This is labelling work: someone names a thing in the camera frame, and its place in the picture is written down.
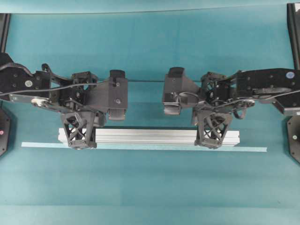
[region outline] black metal plate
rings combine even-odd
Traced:
[[[287,122],[290,154],[300,163],[300,116],[293,116]]]
[[[0,109],[0,156],[8,149],[10,118]]]

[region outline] teal table surface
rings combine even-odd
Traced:
[[[165,116],[164,75],[293,68],[286,5],[124,14],[13,14],[7,53],[32,72],[126,71],[126,120],[111,127],[192,128],[191,111]],[[22,148],[57,143],[57,113],[5,102],[12,118],[0,158],[0,224],[300,224],[300,165],[286,118],[257,103],[234,120],[240,146],[261,152]]]

